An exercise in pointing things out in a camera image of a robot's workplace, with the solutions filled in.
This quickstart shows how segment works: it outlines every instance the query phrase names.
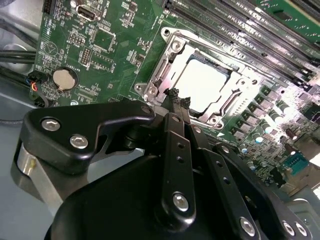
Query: screw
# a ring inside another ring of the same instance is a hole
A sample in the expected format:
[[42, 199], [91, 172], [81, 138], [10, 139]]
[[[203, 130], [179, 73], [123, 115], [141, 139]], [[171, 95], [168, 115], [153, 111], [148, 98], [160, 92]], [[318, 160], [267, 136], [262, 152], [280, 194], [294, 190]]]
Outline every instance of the screw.
[[70, 1], [70, 6], [71, 6], [71, 8], [76, 8], [77, 7], [77, 2], [75, 1], [75, 0], [71, 0]]
[[294, 229], [286, 222], [286, 221], [282, 221], [284, 229], [288, 232], [288, 234], [290, 234], [291, 236], [296, 235]]
[[305, 230], [305, 228], [303, 226], [301, 226], [298, 222], [295, 222], [296, 227], [298, 228], [299, 232], [303, 235], [303, 236], [307, 236], [307, 231]]
[[201, 129], [200, 129], [200, 127], [198, 127], [198, 126], [194, 126], [193, 128], [194, 128], [194, 130], [195, 130], [198, 134], [200, 134], [200, 133], [201, 133]]
[[156, 87], [149, 87], [149, 94], [155, 95], [157, 93], [157, 88]]
[[256, 235], [254, 226], [245, 217], [240, 217], [240, 224], [242, 229], [251, 237]]
[[180, 193], [173, 195], [173, 203], [181, 212], [186, 212], [189, 208], [187, 199]]
[[54, 119], [45, 119], [41, 122], [41, 126], [47, 131], [57, 131], [60, 129], [60, 123]]
[[137, 89], [138, 91], [141, 91], [142, 90], [142, 87], [140, 85], [136, 85], [135, 86], [135, 89]]
[[72, 100], [70, 102], [70, 106], [75, 106], [75, 105], [79, 105], [79, 103], [76, 100]]
[[76, 134], [70, 138], [70, 144], [76, 149], [85, 149], [89, 143], [85, 136]]
[[221, 147], [223, 151], [225, 151], [227, 154], [229, 153], [229, 149], [226, 146]]
[[150, 109], [149, 109], [148, 107], [146, 107], [146, 106], [142, 106], [141, 109], [142, 109], [142, 111], [144, 111], [146, 114], [150, 114], [150, 113], [151, 113]]
[[179, 41], [173, 41], [171, 48], [175, 53], [177, 53], [182, 49], [182, 44]]

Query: dimm slot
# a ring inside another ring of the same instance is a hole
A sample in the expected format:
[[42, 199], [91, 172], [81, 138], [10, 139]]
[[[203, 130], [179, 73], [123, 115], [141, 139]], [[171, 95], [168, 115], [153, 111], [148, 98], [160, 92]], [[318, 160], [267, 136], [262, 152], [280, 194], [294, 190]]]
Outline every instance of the dimm slot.
[[[189, 5], [192, 5], [193, 7], [196, 7], [195, 5], [200, 5], [203, 9], [199, 9], [199, 11], [201, 11], [200, 13], [201, 14], [205, 14], [205, 12], [204, 11], [209, 11], [209, 12], [211, 12], [211, 14], [213, 14], [213, 15], [217, 15], [218, 17], [220, 17], [222, 20], [224, 20], [225, 18], [226, 18], [226, 16], [225, 15], [223, 15], [220, 11], [217, 11], [217, 10], [215, 10], [214, 8], [212, 8], [211, 6], [209, 6], [208, 4], [205, 4], [205, 3], [203, 3], [201, 0], [185, 0], [185, 2], [186, 3], [188, 3]], [[225, 11], [225, 14], [228, 14], [228, 13], [231, 13], [232, 15], [233, 15], [233, 17], [235, 16], [235, 17], [237, 17], [237, 18], [239, 18], [241, 21], [244, 21], [245, 22], [245, 18], [246, 17], [242, 17], [242, 16], [239, 16], [239, 14], [237, 14], [237, 13], [235, 13], [235, 12], [232, 12], [232, 11], [228, 11], [228, 10], [226, 10], [226, 7], [225, 6], [223, 6], [222, 4], [220, 4], [220, 3], [214, 3], [214, 4], [216, 4], [217, 6], [219, 6], [221, 9], [223, 9], [224, 11]], [[265, 40], [265, 41], [259, 41], [259, 43], [258, 42], [256, 42], [256, 44], [259, 44], [260, 45], [260, 43], [262, 43], [262, 44], [264, 44], [265, 45], [265, 47], [267, 47], [268, 49], [269, 49], [269, 51], [271, 51], [271, 53], [272, 53], [272, 55], [276, 55], [277, 56], [277, 58], [278, 59], [281, 59], [281, 61], [282, 62], [285, 62], [287, 65], [290, 65], [292, 68], [296, 68], [296, 69], [303, 69], [303, 70], [305, 70], [305, 71], [307, 71], [307, 72], [309, 72], [309, 73], [312, 73], [312, 71], [310, 71], [309, 69], [307, 69], [301, 62], [307, 62], [308, 60], [304, 57], [303, 59], [299, 59], [297, 56], [294, 56], [294, 55], [292, 55], [292, 54], [290, 54], [290, 56], [287, 56], [286, 54], [284, 54], [284, 56], [286, 57], [286, 59], [288, 60], [288, 61], [286, 61], [284, 58], [283, 58], [283, 56], [281, 56], [281, 55], [279, 55], [276, 51], [274, 51], [274, 49], [273, 48], [271, 48], [271, 46], [270, 46], [270, 40], [271, 39], [267, 39], [267, 40]]]
[[[190, 1], [196, 1], [199, 4], [202, 4], [203, 6], [206, 5], [201, 0], [190, 0]], [[290, 59], [291, 58], [299, 58], [301, 61], [306, 61], [306, 62], [312, 59], [307, 54], [302, 52], [299, 48], [296, 48], [297, 46], [292, 47], [291, 45], [287, 44], [287, 42], [285, 42], [282, 38], [278, 37], [277, 35], [273, 34], [270, 31], [266, 30], [265, 28], [261, 27], [260, 25], [256, 24], [255, 22], [251, 21], [253, 24], [251, 24], [251, 25], [247, 24], [247, 21], [249, 18], [246, 15], [236, 11], [234, 8], [230, 8], [224, 2], [217, 1], [217, 0], [208, 0], [208, 2], [219, 7], [226, 14], [230, 14], [230, 15], [234, 16], [235, 18], [238, 18], [240, 21], [242, 21], [246, 25], [250, 26], [255, 31], [260, 32], [261, 35], [269, 38], [273, 42], [272, 43], [273, 45], [279, 46], [280, 48], [285, 48], [288, 52], [291, 52], [293, 55], [296, 55], [296, 56], [288, 56]]]
[[320, 13], [313, 9], [311, 6], [309, 6], [307, 3], [301, 0], [291, 0], [294, 4], [296, 4], [301, 10], [305, 11], [307, 14], [309, 14], [311, 17], [314, 17], [318, 21], [320, 21]]
[[[217, 18], [214, 15], [212, 15], [210, 12], [207, 11], [206, 8], [198, 6], [194, 3], [189, 3], [189, 5], [191, 5], [191, 8], [193, 10], [198, 11], [200, 14], [206, 16], [207, 18], [209, 18], [210, 20], [213, 20], [214, 22], [218, 23], [219, 25], [223, 26], [224, 28], [228, 29], [229, 32], [233, 31], [233, 34], [238, 35], [238, 28], [230, 26], [229, 23], [227, 23], [226, 21], [224, 21], [223, 19]], [[181, 9], [182, 11], [186, 12], [188, 10], [188, 8], [182, 7], [182, 5], [180, 4], [173, 4], [173, 6], [175, 6], [176, 8]], [[251, 43], [252, 45], [255, 45], [255, 48], [258, 50], [256, 51], [258, 55], [257, 57], [259, 58], [260, 61], [269, 61], [272, 64], [275, 64], [272, 60], [270, 59], [265, 59], [262, 54], [267, 54], [268, 56], [270, 56], [273, 59], [276, 59], [277, 61], [281, 62], [282, 65], [278, 65], [276, 64], [277, 68], [282, 68], [282, 69], [286, 69], [287, 73], [292, 75], [293, 77], [297, 77], [301, 80], [305, 80], [308, 76], [305, 75], [304, 72], [300, 72], [300, 67], [296, 67], [294, 66], [292, 63], [290, 63], [289, 61], [285, 60], [282, 56], [272, 53], [271, 51], [267, 50], [267, 49], [263, 49], [260, 45], [260, 43], [258, 43], [255, 39], [247, 36], [247, 38], [245, 38], [245, 36], [241, 36], [241, 38], [245, 39], [248, 43]]]
[[[170, 11], [172, 13], [174, 13], [177, 17], [180, 17], [182, 19], [184, 19], [187, 22], [192, 22], [195, 26], [201, 28], [203, 31], [214, 35], [217, 39], [221, 39], [223, 42], [227, 42], [227, 43], [231, 43], [233, 44], [233, 41], [230, 41], [229, 39], [225, 38], [224, 36], [221, 36], [219, 34], [219, 32], [215, 31], [214, 29], [212, 29], [211, 27], [208, 27], [207, 25], [203, 24], [202, 22], [197, 21], [197, 19], [195, 18], [196, 16], [192, 16], [190, 13], [186, 13], [184, 11], [182, 11], [181, 9], [179, 9], [179, 7], [174, 7], [173, 9], [170, 9]], [[250, 52], [248, 52], [247, 50], [245, 50], [242, 46], [240, 45], [236, 45], [237, 48], [240, 49], [240, 51], [242, 51], [245, 55], [249, 56], [249, 58], [251, 58], [252, 62], [262, 62], [263, 65], [261, 65], [260, 68], [269, 68], [270, 70], [272, 70], [273, 72], [268, 72], [271, 75], [276, 75], [276, 76], [280, 76], [281, 78], [283, 78], [283, 80], [288, 80], [288, 81], [293, 81], [294, 77], [290, 76], [289, 74], [287, 74], [286, 72], [278, 69], [277, 66], [274, 66], [273, 63], [270, 62], [266, 62], [264, 59], [257, 59], [256, 56], [253, 56]]]
[[[295, 42], [292, 42], [291, 40], [286, 39], [285, 37], [283, 37], [283, 39], [288, 44], [290, 44], [293, 47], [296, 47], [297, 44], [298, 44], [302, 48], [301, 51], [305, 52], [310, 57], [314, 57], [314, 58], [319, 58], [320, 57], [320, 53], [318, 51], [318, 48], [315, 45], [309, 43], [307, 40], [305, 40], [300, 35], [298, 35], [295, 32], [293, 32], [289, 28], [285, 27], [281, 23], [278, 23], [275, 19], [273, 19], [271, 16], [269, 16], [265, 12], [263, 12], [263, 11], [257, 12], [255, 10], [256, 6], [251, 4], [251, 3], [249, 3], [248, 1], [243, 1], [243, 0], [237, 0], [237, 2], [235, 2], [233, 0], [222, 0], [222, 1], [224, 3], [226, 3], [227, 5], [229, 5], [230, 7], [236, 9], [240, 13], [246, 15], [253, 22], [257, 23], [258, 25], [262, 26], [263, 28], [267, 29], [268, 31], [271, 31], [271, 32], [276, 31], [279, 34], [281, 34], [280, 31], [284, 32], [286, 35], [289, 36], [289, 38], [296, 40], [296, 43], [295, 43]], [[261, 16], [262, 19], [266, 20], [270, 25], [264, 24], [263, 22], [260, 22], [259, 20], [257, 20], [254, 17], [252, 17], [251, 14], [249, 14], [248, 12], [246, 12], [246, 11], [244, 11], [242, 9], [241, 5], [245, 6], [248, 10], [252, 11], [252, 14]]]

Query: black cable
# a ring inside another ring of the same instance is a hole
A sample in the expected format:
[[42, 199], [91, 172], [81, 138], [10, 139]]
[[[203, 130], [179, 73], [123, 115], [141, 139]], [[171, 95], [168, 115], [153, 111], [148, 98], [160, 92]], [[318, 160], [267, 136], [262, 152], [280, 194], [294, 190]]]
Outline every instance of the black cable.
[[35, 51], [0, 50], [0, 57], [35, 58]]
[[15, 71], [12, 71], [4, 66], [0, 66], [0, 75], [4, 75], [8, 78], [15, 79], [15, 80], [23, 82], [23, 83], [26, 82], [25, 75], [23, 75], [21, 73], [17, 73]]
[[25, 32], [21, 31], [16, 26], [8, 23], [3, 18], [0, 18], [0, 28], [16, 35], [19, 39], [24, 41], [26, 44], [30, 45], [34, 49], [37, 48], [37, 41], [34, 40], [31, 36], [27, 35]]
[[13, 63], [13, 64], [35, 64], [34, 58], [25, 58], [25, 57], [1, 57], [0, 62], [3, 63]]

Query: chip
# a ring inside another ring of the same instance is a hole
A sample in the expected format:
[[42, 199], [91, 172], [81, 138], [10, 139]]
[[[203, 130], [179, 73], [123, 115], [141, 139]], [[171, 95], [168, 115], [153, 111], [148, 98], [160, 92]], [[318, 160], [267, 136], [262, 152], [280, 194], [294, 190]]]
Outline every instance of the chip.
[[277, 133], [278, 133], [278, 131], [275, 130], [275, 129], [273, 129], [272, 132], [270, 132], [270, 134], [273, 135], [273, 136], [276, 135]]
[[283, 10], [279, 10], [279, 11], [274, 11], [273, 14], [278, 17], [281, 20], [291, 20], [292, 16], [290, 16], [289, 14], [285, 13]]
[[273, 147], [271, 147], [267, 152], [268, 152], [269, 154], [273, 154], [275, 151], [276, 151], [276, 150], [275, 150]]
[[305, 93], [302, 93], [300, 96], [299, 96], [299, 99], [304, 101], [308, 98], [308, 94], [305, 94]]

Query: cylindrical metal part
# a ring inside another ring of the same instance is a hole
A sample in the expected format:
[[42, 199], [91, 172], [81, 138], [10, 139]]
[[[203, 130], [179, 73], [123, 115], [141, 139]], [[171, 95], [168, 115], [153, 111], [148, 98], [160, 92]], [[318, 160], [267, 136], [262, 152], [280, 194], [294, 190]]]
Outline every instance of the cylindrical metal part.
[[246, 163], [246, 165], [248, 166], [248, 168], [250, 168], [252, 171], [256, 170], [256, 166], [254, 165], [253, 161], [248, 161]]
[[266, 133], [266, 134], [269, 134], [269, 133], [271, 133], [274, 129], [268, 124], [268, 123], [263, 123], [262, 125], [261, 125], [261, 127], [263, 128], [263, 130], [264, 130], [264, 132]]
[[288, 154], [290, 154], [290, 155], [295, 155], [296, 154], [296, 150], [289, 143], [286, 143], [284, 145], [284, 148], [285, 148], [285, 150], [287, 151]]
[[276, 124], [282, 124], [284, 121], [284, 118], [282, 116], [280, 116], [278, 113], [273, 113], [270, 115], [270, 117], [272, 118], [272, 120], [276, 123]]
[[241, 144], [239, 145], [239, 149], [240, 149], [240, 152], [243, 153], [243, 154], [248, 153], [248, 148], [247, 148], [247, 146], [246, 146], [244, 143], [241, 143]]
[[285, 115], [290, 115], [293, 113], [292, 107], [290, 107], [286, 103], [282, 103], [279, 105], [279, 109], [285, 114]]
[[289, 138], [291, 138], [292, 140], [297, 140], [298, 136], [294, 133], [294, 131], [292, 131], [290, 128], [285, 130], [285, 133], [287, 134], [287, 136]]
[[264, 141], [263, 137], [258, 132], [255, 132], [254, 134], [252, 134], [252, 138], [257, 144], [260, 144]]

